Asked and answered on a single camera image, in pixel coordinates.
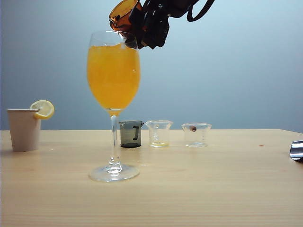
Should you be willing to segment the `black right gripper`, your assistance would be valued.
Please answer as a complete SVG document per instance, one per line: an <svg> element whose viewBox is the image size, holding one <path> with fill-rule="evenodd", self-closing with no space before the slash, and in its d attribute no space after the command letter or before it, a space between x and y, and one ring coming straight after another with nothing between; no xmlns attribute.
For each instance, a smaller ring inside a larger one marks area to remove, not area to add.
<svg viewBox="0 0 303 227"><path fill-rule="evenodd" d="M126 40L137 42L137 48L162 47L165 44L169 31L167 11L163 8L146 9L140 2L126 2L126 18L128 28Z"/></svg>

